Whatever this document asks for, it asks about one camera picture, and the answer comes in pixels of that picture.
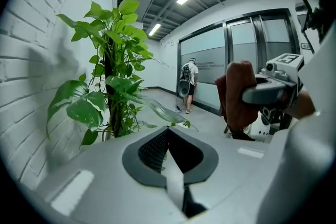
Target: potted plant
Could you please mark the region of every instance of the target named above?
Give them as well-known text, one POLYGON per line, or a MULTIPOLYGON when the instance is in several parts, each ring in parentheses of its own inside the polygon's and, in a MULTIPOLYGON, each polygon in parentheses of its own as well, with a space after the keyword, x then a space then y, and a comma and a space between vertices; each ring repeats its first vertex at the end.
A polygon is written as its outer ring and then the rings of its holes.
POLYGON ((190 122, 182 116, 166 109, 155 100, 147 100, 140 95, 143 80, 135 73, 142 71, 144 61, 156 60, 148 46, 143 42, 147 39, 145 32, 132 26, 138 15, 135 13, 139 2, 123 0, 118 8, 102 9, 99 4, 92 2, 91 9, 85 17, 93 18, 91 23, 73 21, 64 14, 59 14, 68 26, 75 30, 71 41, 90 38, 96 49, 96 54, 89 60, 94 64, 92 78, 86 83, 86 74, 78 80, 69 80, 62 84, 48 107, 48 122, 60 109, 66 109, 67 115, 87 126, 82 145, 92 144, 102 132, 102 139, 111 136, 119 137, 138 131, 141 126, 149 128, 155 125, 137 120, 141 110, 134 103, 148 105, 159 117, 171 122, 184 123, 190 127, 190 122), (94 79, 94 91, 90 86, 94 79), (103 112, 110 112, 107 124, 103 124, 103 112))

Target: black mesh grille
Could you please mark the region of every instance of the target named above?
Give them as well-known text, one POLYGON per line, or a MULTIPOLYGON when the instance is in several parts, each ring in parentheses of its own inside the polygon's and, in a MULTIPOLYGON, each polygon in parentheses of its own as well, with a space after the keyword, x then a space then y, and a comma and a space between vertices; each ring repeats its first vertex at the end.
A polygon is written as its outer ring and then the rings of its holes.
POLYGON ((167 131, 157 135, 139 148, 139 158, 146 166, 161 173, 164 155, 168 149, 167 131))

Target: white brick wall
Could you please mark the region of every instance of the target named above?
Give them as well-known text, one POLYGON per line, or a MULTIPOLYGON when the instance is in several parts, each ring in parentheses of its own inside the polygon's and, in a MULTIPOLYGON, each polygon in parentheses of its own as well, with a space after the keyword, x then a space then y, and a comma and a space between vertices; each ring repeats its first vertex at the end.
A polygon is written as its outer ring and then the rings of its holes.
POLYGON ((59 53, 53 31, 65 2, 9 0, 0 17, 0 150, 13 178, 30 189, 78 154, 85 131, 59 112, 46 139, 47 108, 58 88, 48 86, 59 53))

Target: man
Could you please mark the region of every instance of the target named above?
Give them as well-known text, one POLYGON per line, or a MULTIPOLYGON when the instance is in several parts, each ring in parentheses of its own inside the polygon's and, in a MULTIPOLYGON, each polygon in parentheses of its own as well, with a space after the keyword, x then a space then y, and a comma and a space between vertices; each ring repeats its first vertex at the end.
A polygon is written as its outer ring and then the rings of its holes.
POLYGON ((191 102, 192 102, 192 98, 193 98, 193 95, 194 95, 194 90, 195 90, 195 87, 197 85, 197 82, 198 82, 198 68, 196 66, 196 59, 195 58, 191 58, 189 60, 188 63, 184 64, 183 67, 182 67, 182 70, 185 66, 189 66, 189 70, 190 70, 190 82, 189 82, 189 92, 188 92, 188 95, 183 99, 183 102, 184 102, 184 107, 187 108, 185 113, 186 114, 189 114, 191 112, 191 102))

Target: shorts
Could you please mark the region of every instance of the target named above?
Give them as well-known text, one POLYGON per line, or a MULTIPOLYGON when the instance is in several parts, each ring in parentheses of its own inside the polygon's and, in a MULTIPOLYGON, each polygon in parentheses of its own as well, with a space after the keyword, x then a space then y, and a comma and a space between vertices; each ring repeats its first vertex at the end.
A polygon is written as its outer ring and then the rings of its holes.
POLYGON ((194 91, 195 91, 195 85, 192 85, 191 83, 189 83, 188 95, 194 95, 194 91))

